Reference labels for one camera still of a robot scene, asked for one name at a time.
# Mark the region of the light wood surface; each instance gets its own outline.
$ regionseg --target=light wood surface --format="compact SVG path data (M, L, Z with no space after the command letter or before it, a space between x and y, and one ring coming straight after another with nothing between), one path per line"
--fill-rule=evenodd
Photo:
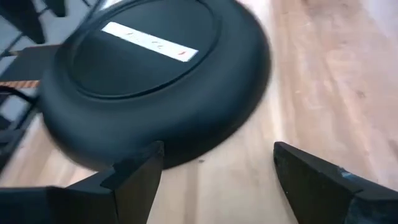
M274 141L398 190L398 2L241 2L269 36L271 82L238 132L163 172L148 223L296 223ZM67 186L91 174L57 150L38 116L0 184Z

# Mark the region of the black plastic surface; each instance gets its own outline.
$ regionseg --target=black plastic surface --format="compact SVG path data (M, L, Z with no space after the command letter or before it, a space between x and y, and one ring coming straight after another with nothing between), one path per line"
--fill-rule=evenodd
M0 82L42 79L57 49L57 45L25 48L1 74Z
M0 188L1 224L145 224L163 166L163 143L65 189Z
M108 21L199 52L180 62L101 33ZM122 2L59 48L40 83L40 109L54 140L80 164L101 169L160 140L172 167L237 130L269 70L264 33L235 1Z
M274 144L274 162L300 224L398 223L398 192L284 142Z

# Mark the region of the hardwood floor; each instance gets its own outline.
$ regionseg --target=hardwood floor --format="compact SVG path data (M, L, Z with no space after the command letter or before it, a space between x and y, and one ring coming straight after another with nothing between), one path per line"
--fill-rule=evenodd
M249 121L162 174L148 223L296 223L272 161L285 141L398 190L398 2L242 0L269 36L273 71ZM66 186L92 174L37 118L2 186Z

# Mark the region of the white label strip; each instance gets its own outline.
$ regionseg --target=white label strip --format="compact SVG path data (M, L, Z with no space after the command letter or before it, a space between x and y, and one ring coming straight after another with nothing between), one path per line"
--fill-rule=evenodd
M164 40L153 35L143 33L141 31L126 27L116 22L108 23L102 31L115 35L133 44L140 45L146 49L162 55L169 56L181 62L189 61L198 52L195 49L185 47L168 40Z

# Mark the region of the black cable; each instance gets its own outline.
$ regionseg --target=black cable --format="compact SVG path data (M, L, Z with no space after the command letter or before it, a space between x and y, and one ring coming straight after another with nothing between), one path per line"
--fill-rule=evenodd
M90 3L88 3L88 1L87 0L81 0L82 2L84 2L85 3L85 5L87 6L87 7L90 7L91 6L91 4Z
M90 9L89 13L87 14L87 16L85 17L84 21L91 19L93 17L94 13L97 12L98 8L101 7L104 4L104 2L105 2L105 0L97 0L94 3L93 7L91 7L91 9Z
M26 95L25 93L13 88L13 87L9 87L9 86L0 86L0 93L8 93L14 96L18 96L19 98L22 98L23 100L25 100L26 102L30 103L30 104L34 104L35 103L35 98L32 98L28 95Z

